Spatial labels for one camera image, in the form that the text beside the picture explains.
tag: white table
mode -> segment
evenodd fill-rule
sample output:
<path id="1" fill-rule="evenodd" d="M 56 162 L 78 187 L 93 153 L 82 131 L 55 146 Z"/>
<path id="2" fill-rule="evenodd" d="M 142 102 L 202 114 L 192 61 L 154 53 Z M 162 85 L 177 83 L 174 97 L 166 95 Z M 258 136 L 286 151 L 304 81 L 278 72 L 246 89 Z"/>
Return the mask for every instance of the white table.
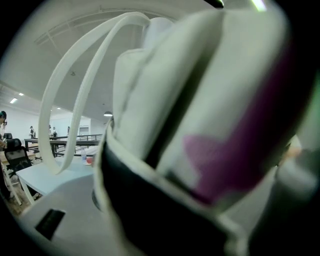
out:
<path id="1" fill-rule="evenodd" d="M 63 158 L 57 157 L 56 161 L 61 164 Z M 92 175 L 93 171 L 91 165 L 83 165 L 81 157 L 75 156 L 68 169 L 57 175 L 54 175 L 44 163 L 25 168 L 18 171 L 16 174 L 21 181 L 26 197 L 31 204 L 34 204 L 35 201 L 31 196 L 27 185 L 45 196 L 66 182 Z"/>

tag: ceiling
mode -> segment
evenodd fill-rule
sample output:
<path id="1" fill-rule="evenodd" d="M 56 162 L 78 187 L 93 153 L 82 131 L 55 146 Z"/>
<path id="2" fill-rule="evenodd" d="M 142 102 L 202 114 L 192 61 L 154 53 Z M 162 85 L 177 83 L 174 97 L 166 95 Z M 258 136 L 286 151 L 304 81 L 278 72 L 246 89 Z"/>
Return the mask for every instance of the ceiling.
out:
<path id="1" fill-rule="evenodd" d="M 248 0 L 224 1 L 230 8 L 249 3 Z M 143 12 L 149 18 L 166 17 L 176 21 L 208 8 L 212 6 L 203 0 L 48 0 L 25 23 L 1 60 L 0 84 L 41 101 L 62 56 L 79 38 L 104 21 L 132 11 Z M 104 112 L 112 111 L 116 59 L 138 46 L 141 33 L 140 27 L 128 25 L 116 34 L 94 79 L 84 116 L 104 121 Z M 73 111 L 81 81 L 102 40 L 71 67 L 55 97 L 56 106 Z"/>
<path id="2" fill-rule="evenodd" d="M 0 103 L 5 107 L 10 107 L 32 115 L 38 116 L 40 113 L 41 101 L 27 95 L 19 95 L 19 91 L 0 85 Z M 13 98 L 17 98 L 14 103 L 10 103 Z M 51 115 L 70 113 L 59 106 L 52 106 Z"/>

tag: bag handle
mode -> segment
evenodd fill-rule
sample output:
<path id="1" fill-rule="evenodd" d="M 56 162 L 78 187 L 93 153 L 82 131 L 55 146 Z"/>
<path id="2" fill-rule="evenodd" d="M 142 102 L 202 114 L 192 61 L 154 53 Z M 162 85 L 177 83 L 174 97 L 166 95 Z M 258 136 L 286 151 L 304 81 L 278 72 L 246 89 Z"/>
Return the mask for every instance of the bag handle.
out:
<path id="1" fill-rule="evenodd" d="M 41 152 L 42 160 L 54 174 L 59 174 L 60 172 L 68 168 L 73 159 L 74 148 L 76 146 L 77 129 L 80 124 L 81 115 L 85 108 L 85 103 L 87 101 L 94 78 L 113 37 L 125 25 L 147 26 L 149 25 L 149 23 L 149 18 L 139 12 L 124 13 L 122 15 L 119 15 L 118 17 L 112 18 L 82 36 L 65 53 L 65 55 L 55 67 L 43 94 L 38 125 L 39 150 Z M 50 140 L 48 137 L 48 125 L 50 122 L 50 113 L 52 105 L 54 103 L 54 99 L 64 77 L 66 76 L 73 63 L 93 43 L 95 43 L 106 33 L 108 33 L 108 35 L 105 37 L 101 46 L 95 53 L 82 80 L 73 108 L 73 115 L 66 145 L 65 157 L 62 165 L 59 166 L 56 163 L 55 158 L 50 150 Z"/>

